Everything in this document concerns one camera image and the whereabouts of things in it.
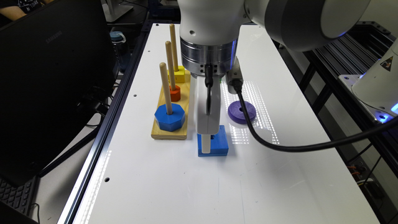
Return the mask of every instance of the keyboard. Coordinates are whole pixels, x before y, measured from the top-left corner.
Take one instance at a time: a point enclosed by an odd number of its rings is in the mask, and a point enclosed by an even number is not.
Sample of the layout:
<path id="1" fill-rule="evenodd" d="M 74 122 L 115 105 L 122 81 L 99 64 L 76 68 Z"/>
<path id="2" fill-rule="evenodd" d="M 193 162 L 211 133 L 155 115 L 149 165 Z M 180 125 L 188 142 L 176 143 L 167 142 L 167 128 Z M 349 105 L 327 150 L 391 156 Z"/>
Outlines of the keyboard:
<path id="1" fill-rule="evenodd" d="M 11 206 L 24 215 L 29 215 L 30 205 L 33 200 L 36 177 L 20 187 L 11 187 L 0 179 L 0 201 Z"/>

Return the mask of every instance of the table surface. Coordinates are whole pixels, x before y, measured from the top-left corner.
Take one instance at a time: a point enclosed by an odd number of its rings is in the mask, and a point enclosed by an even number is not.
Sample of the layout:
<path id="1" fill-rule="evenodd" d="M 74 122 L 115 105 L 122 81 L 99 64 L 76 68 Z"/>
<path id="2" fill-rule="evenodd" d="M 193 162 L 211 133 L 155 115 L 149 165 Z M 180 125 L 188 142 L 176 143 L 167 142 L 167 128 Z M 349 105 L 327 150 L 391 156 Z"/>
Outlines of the table surface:
<path id="1" fill-rule="evenodd" d="M 168 24 L 153 25 L 75 223 L 379 223 L 335 149 L 286 153 L 258 144 L 228 118 L 237 97 L 224 82 L 226 157 L 198 157 L 193 113 L 187 140 L 152 139 L 158 64 L 166 62 L 169 39 Z M 244 97 L 257 108 L 254 126 L 263 138 L 286 146 L 329 140 L 264 29 L 242 26 L 237 56 Z M 195 83 L 191 78 L 190 111 Z"/>

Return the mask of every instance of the blue hexagonal ring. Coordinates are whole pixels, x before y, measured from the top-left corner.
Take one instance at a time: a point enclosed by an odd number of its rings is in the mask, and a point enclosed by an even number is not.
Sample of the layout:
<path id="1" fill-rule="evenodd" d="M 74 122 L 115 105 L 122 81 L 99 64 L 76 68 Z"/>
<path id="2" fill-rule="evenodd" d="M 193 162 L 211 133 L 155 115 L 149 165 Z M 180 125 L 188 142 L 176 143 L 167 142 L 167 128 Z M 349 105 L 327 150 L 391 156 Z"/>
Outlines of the blue hexagonal ring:
<path id="1" fill-rule="evenodd" d="M 185 122 L 185 112 L 178 104 L 172 103 L 173 113 L 167 115 L 166 105 L 161 105 L 155 112 L 155 119 L 159 128 L 164 131 L 180 129 Z"/>

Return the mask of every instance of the blue block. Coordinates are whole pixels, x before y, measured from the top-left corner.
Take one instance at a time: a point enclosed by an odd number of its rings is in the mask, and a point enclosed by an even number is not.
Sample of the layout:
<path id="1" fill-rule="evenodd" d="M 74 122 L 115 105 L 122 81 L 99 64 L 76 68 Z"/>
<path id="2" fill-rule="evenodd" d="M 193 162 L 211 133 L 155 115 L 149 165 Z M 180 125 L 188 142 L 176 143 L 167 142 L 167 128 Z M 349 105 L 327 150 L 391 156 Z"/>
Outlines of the blue block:
<path id="1" fill-rule="evenodd" d="M 155 120 L 159 128 L 164 131 L 180 129 L 185 122 L 185 112 L 178 104 L 172 103 L 173 113 L 167 115 L 166 105 L 161 105 L 155 112 Z"/>
<path id="2" fill-rule="evenodd" d="M 228 154 L 228 140 L 224 125 L 220 125 L 220 130 L 210 140 L 210 153 L 201 153 L 201 134 L 198 134 L 198 156 L 226 156 Z"/>

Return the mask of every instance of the wooden base board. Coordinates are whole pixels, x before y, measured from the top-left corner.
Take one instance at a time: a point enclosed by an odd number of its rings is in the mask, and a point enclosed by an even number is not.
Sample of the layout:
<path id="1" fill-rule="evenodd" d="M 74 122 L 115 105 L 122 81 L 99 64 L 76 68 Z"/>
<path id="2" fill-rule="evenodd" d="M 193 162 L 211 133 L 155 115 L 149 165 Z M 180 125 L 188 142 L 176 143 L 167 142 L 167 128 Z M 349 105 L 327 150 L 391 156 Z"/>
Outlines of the wooden base board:
<path id="1" fill-rule="evenodd" d="M 154 124 L 152 126 L 152 132 L 150 136 L 153 139 L 166 139 L 166 140 L 185 140 L 187 138 L 187 126 L 188 126 L 188 109 L 189 109 L 189 92 L 190 92 L 190 72 L 185 71 L 185 83 L 176 83 L 181 88 L 181 100 L 177 102 L 172 102 L 178 104 L 185 111 L 185 122 L 182 128 L 175 130 L 173 132 L 163 131 L 159 129 L 159 126 L 154 119 Z M 165 104 L 163 87 L 160 90 L 159 102 L 157 104 L 158 108 L 160 105 Z"/>

